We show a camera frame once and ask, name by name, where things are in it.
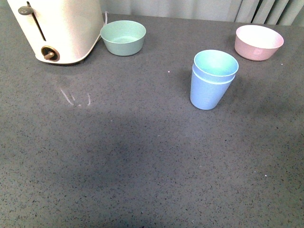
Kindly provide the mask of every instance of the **light blue cup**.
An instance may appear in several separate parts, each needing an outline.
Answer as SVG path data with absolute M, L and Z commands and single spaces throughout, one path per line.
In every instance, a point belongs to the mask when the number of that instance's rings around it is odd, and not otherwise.
M 213 109 L 238 71 L 238 62 L 226 52 L 205 50 L 194 57 L 190 100 L 202 110 Z

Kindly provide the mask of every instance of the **toaster lever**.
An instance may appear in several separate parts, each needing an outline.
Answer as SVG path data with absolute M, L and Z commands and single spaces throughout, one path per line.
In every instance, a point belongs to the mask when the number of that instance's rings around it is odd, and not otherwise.
M 34 12 L 33 8 L 31 8 L 30 6 L 21 6 L 18 9 L 18 13 L 21 15 L 29 15 L 32 14 L 33 12 Z

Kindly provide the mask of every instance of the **toaster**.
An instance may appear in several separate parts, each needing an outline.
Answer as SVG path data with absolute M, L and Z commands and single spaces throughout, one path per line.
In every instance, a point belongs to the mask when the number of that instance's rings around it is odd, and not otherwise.
M 71 64 L 83 60 L 104 25 L 99 0 L 8 0 L 38 60 Z

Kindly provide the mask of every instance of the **toaster cord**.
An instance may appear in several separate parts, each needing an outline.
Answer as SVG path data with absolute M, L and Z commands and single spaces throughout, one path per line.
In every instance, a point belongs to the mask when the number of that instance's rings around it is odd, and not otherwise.
M 108 23 L 108 11 L 104 12 L 104 17 L 105 17 L 104 25 L 106 25 Z

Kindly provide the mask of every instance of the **gray curtain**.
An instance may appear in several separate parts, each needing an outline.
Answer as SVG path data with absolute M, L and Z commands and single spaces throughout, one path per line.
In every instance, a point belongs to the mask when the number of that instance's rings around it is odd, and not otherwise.
M 117 14 L 304 26 L 304 0 L 100 0 Z

